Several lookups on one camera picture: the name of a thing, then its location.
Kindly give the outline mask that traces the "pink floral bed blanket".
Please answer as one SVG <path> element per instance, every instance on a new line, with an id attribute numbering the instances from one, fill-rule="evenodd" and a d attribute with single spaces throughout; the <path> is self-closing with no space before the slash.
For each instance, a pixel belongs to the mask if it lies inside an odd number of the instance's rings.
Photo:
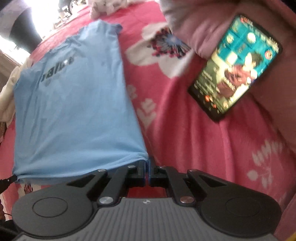
<path id="1" fill-rule="evenodd" d="M 271 32 L 283 53 L 214 123 L 187 89 L 236 13 Z M 127 90 L 156 162 L 202 170 L 286 208 L 295 194 L 295 14 L 280 1 L 148 1 L 105 20 L 123 27 Z"/>

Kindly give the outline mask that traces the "beige crumpled garment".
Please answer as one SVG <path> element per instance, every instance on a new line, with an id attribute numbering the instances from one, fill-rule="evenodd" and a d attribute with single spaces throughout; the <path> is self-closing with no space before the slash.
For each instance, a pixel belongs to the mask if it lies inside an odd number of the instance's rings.
<path id="1" fill-rule="evenodd" d="M 15 114 L 14 87 L 16 86 L 21 72 L 29 69 L 33 64 L 31 58 L 27 58 L 21 66 L 16 66 L 10 74 L 10 77 L 1 90 L 0 101 L 0 121 L 1 123 L 11 123 Z"/>

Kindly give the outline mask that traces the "pink folded quilt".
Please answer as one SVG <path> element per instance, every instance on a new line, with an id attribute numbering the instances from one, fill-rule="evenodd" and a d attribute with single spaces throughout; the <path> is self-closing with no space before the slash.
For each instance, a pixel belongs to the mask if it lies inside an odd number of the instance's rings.
<path id="1" fill-rule="evenodd" d="M 295 13 L 282 1 L 161 1 L 173 34 L 209 58 L 237 13 L 257 21 L 283 53 L 220 123 L 189 99 L 189 129 L 176 145 L 180 168 L 197 168 L 264 192 L 283 210 L 275 234 L 295 232 Z"/>

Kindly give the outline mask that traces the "grey white crumpled garment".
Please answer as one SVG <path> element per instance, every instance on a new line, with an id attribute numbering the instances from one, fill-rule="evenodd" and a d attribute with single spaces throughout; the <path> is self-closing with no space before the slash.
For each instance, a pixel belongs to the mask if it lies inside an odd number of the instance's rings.
<path id="1" fill-rule="evenodd" d="M 132 4 L 139 4 L 144 1 L 136 0 L 92 0 L 87 1 L 88 6 L 90 7 L 90 17 L 92 19 L 97 19 L 100 16 L 111 15 L 119 9 L 127 8 Z"/>

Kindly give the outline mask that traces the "black smartphone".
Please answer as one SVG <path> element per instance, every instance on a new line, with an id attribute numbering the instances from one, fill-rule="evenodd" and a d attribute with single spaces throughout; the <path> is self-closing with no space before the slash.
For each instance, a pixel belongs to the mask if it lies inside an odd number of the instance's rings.
<path id="1" fill-rule="evenodd" d="M 219 121 L 282 50 L 262 26 L 237 14 L 188 92 L 211 120 Z"/>

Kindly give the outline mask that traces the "light blue t-shirt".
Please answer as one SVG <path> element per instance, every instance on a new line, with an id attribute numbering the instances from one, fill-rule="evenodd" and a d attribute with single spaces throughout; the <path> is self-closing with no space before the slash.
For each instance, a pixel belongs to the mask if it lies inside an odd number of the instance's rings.
<path id="1" fill-rule="evenodd" d="M 22 71 L 14 87 L 19 183 L 53 185 L 148 159 L 126 90 L 121 30 L 92 22 Z"/>

